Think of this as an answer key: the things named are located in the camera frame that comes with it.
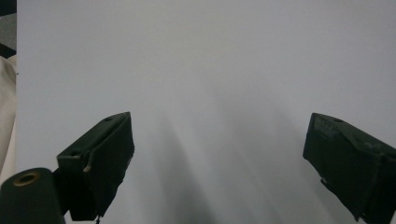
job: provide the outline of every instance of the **white cloth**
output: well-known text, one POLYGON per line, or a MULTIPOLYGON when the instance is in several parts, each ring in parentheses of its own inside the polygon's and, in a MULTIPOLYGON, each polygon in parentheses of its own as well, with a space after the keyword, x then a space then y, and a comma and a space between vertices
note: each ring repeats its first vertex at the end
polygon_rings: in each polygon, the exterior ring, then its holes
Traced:
POLYGON ((15 173, 15 57, 0 57, 0 184, 15 173))

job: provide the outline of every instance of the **white backdrop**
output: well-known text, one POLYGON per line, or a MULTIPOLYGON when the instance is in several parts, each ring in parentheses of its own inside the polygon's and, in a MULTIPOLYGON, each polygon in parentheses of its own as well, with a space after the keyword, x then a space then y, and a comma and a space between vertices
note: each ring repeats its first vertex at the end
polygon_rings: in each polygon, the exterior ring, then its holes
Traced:
POLYGON ((355 223, 302 158, 312 112, 396 147, 396 2, 18 3, 17 168, 131 111, 103 223, 355 223))

